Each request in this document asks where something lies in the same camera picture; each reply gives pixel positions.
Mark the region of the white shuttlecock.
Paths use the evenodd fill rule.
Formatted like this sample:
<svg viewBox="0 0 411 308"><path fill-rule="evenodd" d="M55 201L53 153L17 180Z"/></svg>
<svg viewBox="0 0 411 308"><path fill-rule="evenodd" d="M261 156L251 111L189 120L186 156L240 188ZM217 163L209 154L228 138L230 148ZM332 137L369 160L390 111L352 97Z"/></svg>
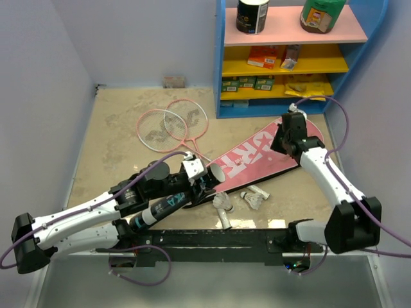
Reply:
<svg viewBox="0 0 411 308"><path fill-rule="evenodd" d="M219 192L215 194L212 203L216 209L223 209L227 212L232 212L234 210L234 207L229 199L229 195L226 192Z"/></svg>
<svg viewBox="0 0 411 308"><path fill-rule="evenodd" d="M240 193L240 197L248 203L253 210L259 210L261 203L264 200L260 193L249 193L245 191Z"/></svg>

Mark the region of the silver brown pouch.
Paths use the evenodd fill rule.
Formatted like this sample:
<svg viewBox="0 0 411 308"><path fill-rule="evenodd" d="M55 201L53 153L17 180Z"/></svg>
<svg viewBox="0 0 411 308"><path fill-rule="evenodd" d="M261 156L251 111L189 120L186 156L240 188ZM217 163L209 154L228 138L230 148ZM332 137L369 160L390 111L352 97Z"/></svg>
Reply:
<svg viewBox="0 0 411 308"><path fill-rule="evenodd" d="M287 71L293 71L295 66L297 65L300 52L300 44L287 45L282 57L280 68Z"/></svg>

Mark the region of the yellow snack bag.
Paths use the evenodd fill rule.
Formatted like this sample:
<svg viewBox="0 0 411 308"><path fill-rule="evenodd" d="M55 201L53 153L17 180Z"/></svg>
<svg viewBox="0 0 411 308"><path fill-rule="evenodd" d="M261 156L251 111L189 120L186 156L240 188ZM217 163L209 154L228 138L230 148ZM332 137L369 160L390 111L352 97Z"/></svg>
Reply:
<svg viewBox="0 0 411 308"><path fill-rule="evenodd" d="M286 83L284 93L289 96L308 98L314 96L311 100L325 101L325 88L323 82L302 82Z"/></svg>

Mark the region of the pink badminton racket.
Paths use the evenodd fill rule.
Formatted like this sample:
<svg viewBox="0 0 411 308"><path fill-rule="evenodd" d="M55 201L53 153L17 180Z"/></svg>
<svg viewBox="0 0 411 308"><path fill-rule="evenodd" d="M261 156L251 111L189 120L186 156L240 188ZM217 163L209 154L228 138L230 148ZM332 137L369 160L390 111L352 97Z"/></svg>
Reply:
<svg viewBox="0 0 411 308"><path fill-rule="evenodd" d="M164 127L177 140L191 141L199 152L197 139L202 137L209 127L209 119L204 109L190 99L176 99L166 107Z"/></svg>
<svg viewBox="0 0 411 308"><path fill-rule="evenodd" d="M189 137L188 122L180 115L164 109L152 109L137 120L136 131L139 140L149 149L159 153L169 153L181 146L210 162L195 145L195 138Z"/></svg>

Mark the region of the green brown jar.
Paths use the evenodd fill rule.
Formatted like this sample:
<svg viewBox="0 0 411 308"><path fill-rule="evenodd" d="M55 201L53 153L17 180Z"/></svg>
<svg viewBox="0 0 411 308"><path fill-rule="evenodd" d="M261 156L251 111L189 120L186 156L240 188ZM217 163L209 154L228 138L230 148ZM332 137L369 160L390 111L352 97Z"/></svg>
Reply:
<svg viewBox="0 0 411 308"><path fill-rule="evenodd" d="M307 0L300 14L300 25L310 33L329 33L345 4L346 0Z"/></svg>

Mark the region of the green box right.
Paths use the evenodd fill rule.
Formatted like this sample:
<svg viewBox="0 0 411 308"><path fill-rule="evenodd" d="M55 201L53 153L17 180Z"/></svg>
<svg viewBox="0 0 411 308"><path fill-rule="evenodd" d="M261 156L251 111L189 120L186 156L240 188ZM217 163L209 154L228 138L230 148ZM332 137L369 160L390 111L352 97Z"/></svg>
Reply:
<svg viewBox="0 0 411 308"><path fill-rule="evenodd" d="M268 76L257 76L254 84L255 90L271 91L275 84L275 77L272 75Z"/></svg>

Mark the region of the blue shelf unit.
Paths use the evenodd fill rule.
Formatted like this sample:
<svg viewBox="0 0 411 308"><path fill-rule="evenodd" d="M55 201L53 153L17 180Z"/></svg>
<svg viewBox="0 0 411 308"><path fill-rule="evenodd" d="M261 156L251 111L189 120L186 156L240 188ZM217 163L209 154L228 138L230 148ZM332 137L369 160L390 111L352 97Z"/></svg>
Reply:
<svg viewBox="0 0 411 308"><path fill-rule="evenodd" d="M255 1L245 15L216 2L213 91L218 118L265 117L299 101L321 114L360 65L381 26L387 1Z"/></svg>

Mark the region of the pink racket bag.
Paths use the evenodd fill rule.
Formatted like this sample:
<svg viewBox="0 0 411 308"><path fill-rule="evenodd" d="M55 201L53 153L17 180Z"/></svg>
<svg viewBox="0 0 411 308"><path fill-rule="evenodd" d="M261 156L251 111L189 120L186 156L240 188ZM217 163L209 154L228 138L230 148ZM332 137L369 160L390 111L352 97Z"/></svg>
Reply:
<svg viewBox="0 0 411 308"><path fill-rule="evenodd" d="M214 188L217 193L229 194L298 167L290 156L270 148L281 122L277 118L212 161L225 173L225 182Z"/></svg>

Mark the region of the pink badminton racket left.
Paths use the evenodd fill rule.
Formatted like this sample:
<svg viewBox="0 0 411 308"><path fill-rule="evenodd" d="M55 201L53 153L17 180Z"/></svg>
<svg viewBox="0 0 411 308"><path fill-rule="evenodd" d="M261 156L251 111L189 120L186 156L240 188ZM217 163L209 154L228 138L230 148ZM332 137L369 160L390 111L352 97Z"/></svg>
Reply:
<svg viewBox="0 0 411 308"><path fill-rule="evenodd" d="M195 145L195 138L189 137L188 122L180 115L164 109L152 109L137 120L136 131L139 140L149 149L159 153L169 153L181 146L210 162Z"/></svg>

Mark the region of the orange box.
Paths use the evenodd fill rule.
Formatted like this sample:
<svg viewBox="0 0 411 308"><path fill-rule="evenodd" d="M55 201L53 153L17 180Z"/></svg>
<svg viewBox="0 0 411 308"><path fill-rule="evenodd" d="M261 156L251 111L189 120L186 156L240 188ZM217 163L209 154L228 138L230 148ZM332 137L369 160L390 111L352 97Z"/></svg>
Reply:
<svg viewBox="0 0 411 308"><path fill-rule="evenodd" d="M252 46L247 64L255 67L273 69L278 55L277 46Z"/></svg>

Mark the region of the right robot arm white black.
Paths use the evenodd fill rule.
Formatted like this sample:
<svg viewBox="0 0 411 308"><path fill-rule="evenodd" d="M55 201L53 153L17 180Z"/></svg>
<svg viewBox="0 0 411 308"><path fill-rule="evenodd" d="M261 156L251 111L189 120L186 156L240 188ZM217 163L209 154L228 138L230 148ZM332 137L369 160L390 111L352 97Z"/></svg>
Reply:
<svg viewBox="0 0 411 308"><path fill-rule="evenodd" d="M375 197L357 189L330 159L324 143L309 136L300 112L285 113L277 125L271 150L290 156L314 179L332 207L327 222L312 219L291 222L286 245L301 252L309 243L327 246L341 254L376 246L380 241L382 206Z"/></svg>

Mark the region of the green box left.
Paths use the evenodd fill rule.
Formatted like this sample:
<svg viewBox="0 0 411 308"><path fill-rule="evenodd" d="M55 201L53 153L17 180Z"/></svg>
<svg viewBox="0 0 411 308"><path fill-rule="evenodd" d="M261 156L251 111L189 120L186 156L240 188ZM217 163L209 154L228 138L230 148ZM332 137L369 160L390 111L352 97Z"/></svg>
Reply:
<svg viewBox="0 0 411 308"><path fill-rule="evenodd" d="M223 77L221 92L237 92L240 87L238 77Z"/></svg>

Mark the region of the black shuttlecock tube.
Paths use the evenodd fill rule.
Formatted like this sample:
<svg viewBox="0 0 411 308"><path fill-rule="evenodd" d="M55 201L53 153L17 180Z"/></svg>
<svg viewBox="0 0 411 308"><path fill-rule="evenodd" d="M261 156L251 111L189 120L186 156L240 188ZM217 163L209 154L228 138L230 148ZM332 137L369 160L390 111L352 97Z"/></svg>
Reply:
<svg viewBox="0 0 411 308"><path fill-rule="evenodd" d="M207 174L209 173L216 177L216 179L218 180L218 185L225 182L225 173L218 164L212 163L208 165ZM157 224L167 216L182 208L175 206L175 195L179 193L172 194L171 196L162 198L159 201L154 202L147 209L144 209L142 212L132 217L129 221L131 230L135 233L143 230L148 230L151 226Z"/></svg>

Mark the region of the green box middle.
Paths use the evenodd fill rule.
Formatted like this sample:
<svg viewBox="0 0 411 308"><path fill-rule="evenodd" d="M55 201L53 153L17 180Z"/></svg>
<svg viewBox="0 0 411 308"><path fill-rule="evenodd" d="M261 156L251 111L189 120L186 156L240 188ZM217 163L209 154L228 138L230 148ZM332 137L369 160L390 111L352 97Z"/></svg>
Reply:
<svg viewBox="0 0 411 308"><path fill-rule="evenodd" d="M239 80L239 88L253 89L255 87L255 83L256 83L255 76L240 76L238 80Z"/></svg>

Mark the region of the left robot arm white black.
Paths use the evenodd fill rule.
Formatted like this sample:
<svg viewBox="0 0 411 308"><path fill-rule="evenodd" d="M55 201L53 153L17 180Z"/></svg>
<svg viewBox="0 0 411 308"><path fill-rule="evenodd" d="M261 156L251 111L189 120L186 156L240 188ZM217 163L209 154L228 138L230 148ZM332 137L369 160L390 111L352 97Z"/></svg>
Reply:
<svg viewBox="0 0 411 308"><path fill-rule="evenodd" d="M148 167L109 191L72 209L34 218L16 217L12 249L18 273L27 274L48 265L52 257L88 249L125 252L133 237L190 203L196 205L224 183L218 164L205 166L196 158L184 161L178 173L165 162Z"/></svg>

